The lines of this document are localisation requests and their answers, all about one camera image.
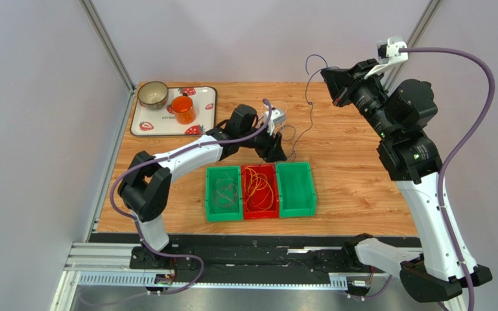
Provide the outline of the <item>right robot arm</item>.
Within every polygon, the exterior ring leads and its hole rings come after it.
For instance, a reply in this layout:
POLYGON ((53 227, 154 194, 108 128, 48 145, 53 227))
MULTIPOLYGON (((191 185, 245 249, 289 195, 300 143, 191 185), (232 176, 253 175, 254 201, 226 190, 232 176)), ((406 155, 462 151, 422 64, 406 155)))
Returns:
POLYGON ((449 301, 464 288, 490 282, 493 275, 472 257, 447 194, 438 189, 442 159, 424 131, 438 111, 431 84, 408 79, 387 93, 381 76, 372 71, 376 65, 365 60, 320 74, 333 104, 353 104, 379 136, 379 159, 407 203, 422 251, 411 253, 363 233, 345 241, 343 263, 354 271, 377 268, 391 274, 417 302, 449 301))

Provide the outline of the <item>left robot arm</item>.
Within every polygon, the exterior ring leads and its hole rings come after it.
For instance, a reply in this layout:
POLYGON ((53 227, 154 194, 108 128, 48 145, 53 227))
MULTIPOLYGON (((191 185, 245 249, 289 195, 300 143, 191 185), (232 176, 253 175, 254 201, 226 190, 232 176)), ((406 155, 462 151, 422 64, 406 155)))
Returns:
POLYGON ((278 126, 287 117, 267 99, 262 114, 251 106, 237 106, 231 116, 206 131, 200 138, 170 152, 150 155, 137 153, 128 170, 112 184, 112 208, 133 220, 141 243, 161 256, 169 244, 162 214, 171 185, 180 177, 237 153, 240 148, 255 150, 266 163, 287 159, 278 126))

